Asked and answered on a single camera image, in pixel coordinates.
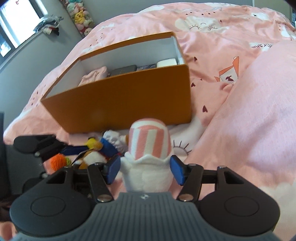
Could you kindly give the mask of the person hand in fuzzy sleeve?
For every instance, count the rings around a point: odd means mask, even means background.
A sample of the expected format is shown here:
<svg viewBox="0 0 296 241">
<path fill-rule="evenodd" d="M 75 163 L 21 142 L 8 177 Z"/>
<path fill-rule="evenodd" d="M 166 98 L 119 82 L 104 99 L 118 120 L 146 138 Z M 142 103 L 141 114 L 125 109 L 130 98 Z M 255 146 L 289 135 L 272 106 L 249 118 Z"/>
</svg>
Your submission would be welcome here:
<svg viewBox="0 0 296 241">
<path fill-rule="evenodd" d="M 10 240 L 16 235 L 15 226 L 10 221 L 0 222 L 0 236 L 1 240 Z"/>
</svg>

